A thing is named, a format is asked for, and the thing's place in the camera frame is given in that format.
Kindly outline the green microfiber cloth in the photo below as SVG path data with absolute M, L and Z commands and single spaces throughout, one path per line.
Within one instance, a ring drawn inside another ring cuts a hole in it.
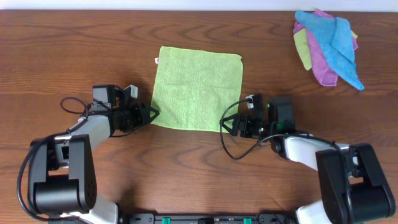
M 151 106 L 153 124 L 187 131 L 220 130 L 219 121 L 239 101 L 243 62 L 238 54 L 160 48 Z

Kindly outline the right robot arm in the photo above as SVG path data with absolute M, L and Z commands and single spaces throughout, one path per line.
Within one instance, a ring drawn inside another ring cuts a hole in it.
M 261 95 L 249 95 L 244 103 L 253 114 L 224 112 L 221 131 L 256 139 L 254 147 L 269 142 L 283 159 L 318 172 L 322 198 L 298 208 L 297 223 L 364 223 L 395 214 L 396 201 L 372 145 L 338 144 L 298 130 L 292 102 L 284 96 L 265 105 Z

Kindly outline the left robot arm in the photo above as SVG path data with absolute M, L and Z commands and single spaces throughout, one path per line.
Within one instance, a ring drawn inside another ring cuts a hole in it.
M 31 142 L 17 178 L 21 201 L 28 171 L 28 202 L 20 202 L 27 214 L 44 222 L 118 223 L 118 206 L 98 195 L 93 150 L 115 131 L 125 137 L 158 117 L 157 109 L 137 98 L 134 85 L 95 85 L 77 124 Z

